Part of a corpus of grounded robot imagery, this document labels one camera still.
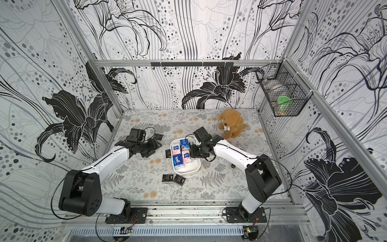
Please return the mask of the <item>blue pink tissue pack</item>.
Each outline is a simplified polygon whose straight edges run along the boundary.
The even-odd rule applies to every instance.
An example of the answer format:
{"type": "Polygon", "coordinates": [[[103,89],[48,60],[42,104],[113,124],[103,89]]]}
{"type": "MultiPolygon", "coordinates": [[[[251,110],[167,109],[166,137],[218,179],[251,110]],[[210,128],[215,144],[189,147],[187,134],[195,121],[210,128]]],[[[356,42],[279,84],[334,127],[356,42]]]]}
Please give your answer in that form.
{"type": "Polygon", "coordinates": [[[173,156],[181,154],[180,143],[173,143],[171,145],[171,153],[173,156]]]}

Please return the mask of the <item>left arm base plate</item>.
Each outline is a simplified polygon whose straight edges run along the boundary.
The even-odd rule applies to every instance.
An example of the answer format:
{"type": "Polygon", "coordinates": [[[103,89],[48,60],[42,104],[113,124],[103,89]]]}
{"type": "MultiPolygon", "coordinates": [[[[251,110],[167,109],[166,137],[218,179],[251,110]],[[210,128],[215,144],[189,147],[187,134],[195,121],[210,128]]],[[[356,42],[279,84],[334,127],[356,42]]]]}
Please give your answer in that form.
{"type": "Polygon", "coordinates": [[[119,215],[106,217],[106,224],[144,224],[147,218],[148,208],[131,207],[126,208],[119,215]]]}

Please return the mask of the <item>white plastic storage box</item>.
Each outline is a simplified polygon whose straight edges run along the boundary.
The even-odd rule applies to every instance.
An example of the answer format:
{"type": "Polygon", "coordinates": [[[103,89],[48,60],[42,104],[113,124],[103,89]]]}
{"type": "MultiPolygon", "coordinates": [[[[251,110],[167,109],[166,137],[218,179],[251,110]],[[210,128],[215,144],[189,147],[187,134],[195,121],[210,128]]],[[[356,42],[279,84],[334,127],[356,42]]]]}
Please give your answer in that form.
{"type": "MultiPolygon", "coordinates": [[[[183,139],[183,138],[178,138],[178,139],[174,139],[172,140],[172,142],[170,143],[170,151],[171,151],[171,145],[173,143],[180,143],[180,140],[183,139]]],[[[184,167],[180,168],[180,169],[175,169],[174,168],[174,165],[173,165],[173,160],[172,160],[172,167],[173,167],[173,170],[176,174],[178,175],[189,175],[189,174],[193,174],[193,173],[196,173],[199,171],[199,169],[201,168],[201,159],[200,158],[192,158],[192,163],[189,163],[189,164],[186,164],[184,165],[184,167]]]]}

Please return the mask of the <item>blue Vinda tissue pack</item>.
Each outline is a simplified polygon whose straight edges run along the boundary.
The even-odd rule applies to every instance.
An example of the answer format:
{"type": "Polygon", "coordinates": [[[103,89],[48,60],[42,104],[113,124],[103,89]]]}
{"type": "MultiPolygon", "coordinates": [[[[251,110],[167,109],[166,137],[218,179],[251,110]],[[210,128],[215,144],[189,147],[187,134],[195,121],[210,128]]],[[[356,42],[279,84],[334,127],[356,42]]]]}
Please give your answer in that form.
{"type": "Polygon", "coordinates": [[[181,139],[180,140],[180,148],[181,151],[186,151],[190,149],[190,144],[188,139],[181,139]]]}

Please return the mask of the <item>dark blue Tempo tissue pack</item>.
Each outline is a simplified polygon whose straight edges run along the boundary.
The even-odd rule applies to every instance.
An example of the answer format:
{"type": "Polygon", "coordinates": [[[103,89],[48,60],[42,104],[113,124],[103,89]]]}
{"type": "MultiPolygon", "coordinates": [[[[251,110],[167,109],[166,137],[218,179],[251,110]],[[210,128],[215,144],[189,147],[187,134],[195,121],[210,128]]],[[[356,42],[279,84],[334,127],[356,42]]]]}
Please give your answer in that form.
{"type": "Polygon", "coordinates": [[[172,160],[173,160],[173,165],[174,165],[175,169],[180,169],[180,168],[184,167],[181,154],[173,155],[172,160]]]}

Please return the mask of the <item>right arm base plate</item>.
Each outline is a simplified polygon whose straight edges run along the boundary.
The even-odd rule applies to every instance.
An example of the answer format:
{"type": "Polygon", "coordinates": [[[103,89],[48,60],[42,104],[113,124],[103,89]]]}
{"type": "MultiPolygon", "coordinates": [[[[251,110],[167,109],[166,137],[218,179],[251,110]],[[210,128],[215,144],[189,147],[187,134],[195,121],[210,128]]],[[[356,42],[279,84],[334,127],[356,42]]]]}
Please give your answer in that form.
{"type": "Polygon", "coordinates": [[[263,207],[254,213],[248,213],[243,207],[226,207],[222,211],[228,223],[266,223],[267,217],[263,207]]]}

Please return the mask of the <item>brown plush dog toy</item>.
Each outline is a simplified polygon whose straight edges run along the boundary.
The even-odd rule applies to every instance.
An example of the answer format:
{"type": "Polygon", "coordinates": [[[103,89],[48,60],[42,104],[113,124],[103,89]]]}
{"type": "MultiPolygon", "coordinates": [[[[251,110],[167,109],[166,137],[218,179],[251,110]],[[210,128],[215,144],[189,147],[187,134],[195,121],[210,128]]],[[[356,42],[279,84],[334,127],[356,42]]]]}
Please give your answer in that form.
{"type": "Polygon", "coordinates": [[[234,109],[225,110],[217,120],[221,122],[218,127],[225,132],[225,140],[238,137],[248,127],[240,113],[234,109]]]}

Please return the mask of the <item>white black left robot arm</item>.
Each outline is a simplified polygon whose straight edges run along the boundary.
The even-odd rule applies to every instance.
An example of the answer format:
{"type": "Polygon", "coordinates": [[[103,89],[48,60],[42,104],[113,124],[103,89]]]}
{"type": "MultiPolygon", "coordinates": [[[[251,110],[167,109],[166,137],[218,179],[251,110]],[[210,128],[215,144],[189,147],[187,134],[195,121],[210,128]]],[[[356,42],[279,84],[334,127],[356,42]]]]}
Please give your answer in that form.
{"type": "Polygon", "coordinates": [[[162,144],[155,138],[142,142],[117,142],[112,150],[96,162],[82,170],[71,170],[66,174],[58,208],[84,216],[110,214],[128,219],[132,213],[130,202],[103,196],[101,182],[132,156],[140,154],[147,158],[160,147],[162,144]]]}

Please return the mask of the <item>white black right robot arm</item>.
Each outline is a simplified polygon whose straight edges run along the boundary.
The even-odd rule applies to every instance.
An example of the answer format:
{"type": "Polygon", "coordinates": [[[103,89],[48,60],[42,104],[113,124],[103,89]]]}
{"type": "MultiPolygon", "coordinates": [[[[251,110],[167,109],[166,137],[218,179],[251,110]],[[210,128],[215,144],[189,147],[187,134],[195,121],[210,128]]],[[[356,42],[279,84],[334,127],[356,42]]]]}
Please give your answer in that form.
{"type": "Polygon", "coordinates": [[[282,184],[269,156],[247,153],[218,136],[207,141],[201,140],[199,145],[193,145],[190,154],[194,158],[203,158],[208,162],[211,155],[214,159],[223,158],[245,172],[249,193],[240,203],[241,215],[254,214],[282,184]]]}

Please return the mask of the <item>green lidded cup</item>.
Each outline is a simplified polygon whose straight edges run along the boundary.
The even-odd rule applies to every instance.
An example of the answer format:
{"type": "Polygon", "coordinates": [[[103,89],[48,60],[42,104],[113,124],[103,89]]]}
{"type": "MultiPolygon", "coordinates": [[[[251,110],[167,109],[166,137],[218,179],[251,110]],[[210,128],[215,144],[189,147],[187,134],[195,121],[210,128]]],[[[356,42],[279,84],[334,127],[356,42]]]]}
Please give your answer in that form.
{"type": "Polygon", "coordinates": [[[287,96],[279,96],[277,99],[277,109],[279,112],[286,112],[292,104],[292,99],[287,96]]]}

